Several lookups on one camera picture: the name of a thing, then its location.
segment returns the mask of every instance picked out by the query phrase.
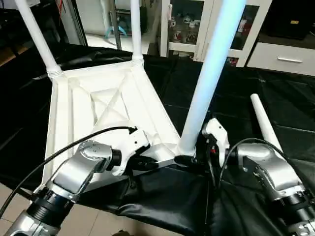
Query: cabinet drawer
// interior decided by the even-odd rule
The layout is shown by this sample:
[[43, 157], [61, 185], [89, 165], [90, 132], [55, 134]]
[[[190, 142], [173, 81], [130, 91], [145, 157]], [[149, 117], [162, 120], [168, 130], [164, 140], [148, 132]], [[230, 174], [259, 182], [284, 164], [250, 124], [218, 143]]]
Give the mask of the cabinet drawer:
[[257, 43], [248, 67], [315, 76], [315, 50]]

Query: black cloth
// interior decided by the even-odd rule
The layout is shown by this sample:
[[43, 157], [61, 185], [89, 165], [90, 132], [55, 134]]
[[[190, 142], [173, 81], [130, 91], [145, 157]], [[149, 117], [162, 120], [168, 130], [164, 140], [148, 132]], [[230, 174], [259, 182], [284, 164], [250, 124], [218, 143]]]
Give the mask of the black cloth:
[[[63, 69], [130, 60], [131, 54], [74, 45], [51, 48]], [[145, 70], [176, 129], [181, 134], [202, 64], [145, 56]], [[51, 82], [31, 78], [45, 72], [35, 49], [0, 67], [2, 131], [0, 181], [16, 185], [44, 159]], [[315, 80], [312, 77], [252, 68], [225, 67], [206, 121], [216, 117], [233, 145], [243, 138], [262, 138], [250, 95], [258, 93], [284, 152], [314, 182]], [[204, 154], [200, 136], [197, 155]], [[283, 226], [264, 204], [254, 177], [229, 167], [223, 191], [214, 202], [209, 178], [199, 170], [176, 165], [83, 194], [80, 204], [128, 216], [184, 235], [282, 236]], [[24, 187], [34, 189], [41, 172]]]
[[[15, 56], [18, 56], [18, 45], [27, 44], [27, 47], [33, 45], [31, 35], [18, 10], [1, 7], [0, 4], [0, 48], [10, 46]], [[56, 1], [42, 0], [32, 6], [31, 10], [46, 41], [51, 43], [65, 41], [66, 34]]]

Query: glass cabinet door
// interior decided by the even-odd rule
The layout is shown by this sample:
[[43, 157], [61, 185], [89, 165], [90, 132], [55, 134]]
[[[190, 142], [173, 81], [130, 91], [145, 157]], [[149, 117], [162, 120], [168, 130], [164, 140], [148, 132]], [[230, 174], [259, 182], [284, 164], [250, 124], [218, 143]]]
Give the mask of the glass cabinet door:
[[259, 6], [246, 5], [242, 19], [235, 33], [231, 49], [243, 50], [258, 10]]
[[204, 2], [200, 0], [171, 0], [169, 42], [196, 45]]

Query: wall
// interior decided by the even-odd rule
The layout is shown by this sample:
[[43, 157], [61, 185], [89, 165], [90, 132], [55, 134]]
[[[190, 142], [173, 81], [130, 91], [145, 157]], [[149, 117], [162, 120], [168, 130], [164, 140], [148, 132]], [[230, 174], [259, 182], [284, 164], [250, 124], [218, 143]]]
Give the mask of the wall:
[[85, 33], [105, 35], [110, 26], [109, 0], [76, 0], [76, 2]]
[[[40, 0], [27, 0], [26, 1], [29, 6], [34, 6], [40, 3]], [[4, 0], [3, 5], [5, 9], [18, 9], [14, 0]]]
[[117, 9], [130, 10], [130, 0], [115, 0]]

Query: black cable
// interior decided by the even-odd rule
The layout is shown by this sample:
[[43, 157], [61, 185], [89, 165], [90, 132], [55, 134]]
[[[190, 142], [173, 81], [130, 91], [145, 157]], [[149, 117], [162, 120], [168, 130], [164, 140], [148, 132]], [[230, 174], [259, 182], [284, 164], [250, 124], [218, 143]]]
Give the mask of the black cable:
[[31, 171], [17, 186], [16, 188], [10, 193], [9, 197], [5, 200], [4, 204], [2, 205], [1, 209], [0, 209], [0, 218], [2, 218], [5, 210], [7, 209], [7, 207], [9, 206], [10, 202], [12, 201], [12, 199], [14, 198], [15, 194], [17, 193], [17, 191], [20, 189], [20, 187], [23, 185], [23, 183], [28, 180], [28, 178], [34, 174], [36, 171], [38, 171], [41, 167], [43, 167], [44, 165], [46, 165], [48, 162], [52, 161], [53, 159], [55, 159], [57, 156], [59, 156], [61, 153], [67, 151], [68, 149], [80, 144], [83, 141], [86, 141], [96, 135], [108, 132], [108, 131], [113, 131], [113, 130], [118, 130], [118, 129], [128, 129], [130, 132], [135, 131], [135, 128], [131, 128], [131, 127], [127, 127], [127, 126], [118, 126], [118, 127], [111, 127], [111, 128], [107, 128], [107, 129], [102, 129], [99, 130], [93, 134], [90, 134], [82, 139], [79, 139], [67, 146], [65, 146], [64, 148], [60, 149], [59, 151], [57, 151], [56, 153], [52, 154], [50, 157], [48, 157], [44, 162], [42, 162], [40, 165], [38, 165], [33, 171]]
[[212, 186], [213, 186], [213, 189], [215, 190], [216, 189], [216, 179], [215, 179], [215, 174], [214, 174], [213, 165], [212, 165], [212, 161], [211, 161], [211, 146], [209, 143], [206, 146], [206, 161], [207, 161], [208, 166], [209, 166], [209, 174], [210, 174]]
[[207, 199], [206, 199], [206, 213], [205, 213], [205, 229], [203, 231], [203, 235], [207, 236], [208, 235], [208, 216], [209, 216], [209, 197], [210, 197], [210, 181], [208, 179], [207, 182]]
[[20, 194], [22, 197], [25, 197], [28, 200], [32, 200], [32, 194], [28, 193], [27, 191], [23, 190], [22, 188], [18, 189], [17, 194]]
[[289, 165], [292, 166], [292, 168], [295, 170], [295, 172], [297, 172], [296, 168], [295, 168], [295, 165], [291, 162], [290, 158], [285, 155], [279, 148], [277, 148], [276, 146], [274, 146], [273, 144], [271, 144], [270, 142], [266, 141], [266, 140], [263, 140], [263, 139], [257, 139], [257, 138], [248, 138], [248, 139], [243, 139], [241, 141], [239, 141], [237, 144], [235, 144], [231, 149], [230, 151], [228, 152], [227, 156], [226, 156], [226, 159], [224, 160], [224, 163], [222, 165], [222, 169], [221, 169], [221, 172], [220, 172], [220, 175], [219, 175], [219, 180], [218, 180], [218, 190], [220, 190], [220, 187], [221, 187], [221, 182], [222, 182], [222, 178], [223, 178], [223, 173], [224, 173], [224, 170], [226, 168], [226, 165], [227, 165], [227, 162], [230, 158], [230, 155], [231, 153], [240, 145], [240, 144], [243, 144], [245, 142], [252, 142], [252, 141], [256, 141], [256, 142], [259, 142], [259, 143], [263, 143], [263, 144], [266, 144], [267, 146], [273, 148], [277, 153], [279, 153], [287, 162]]

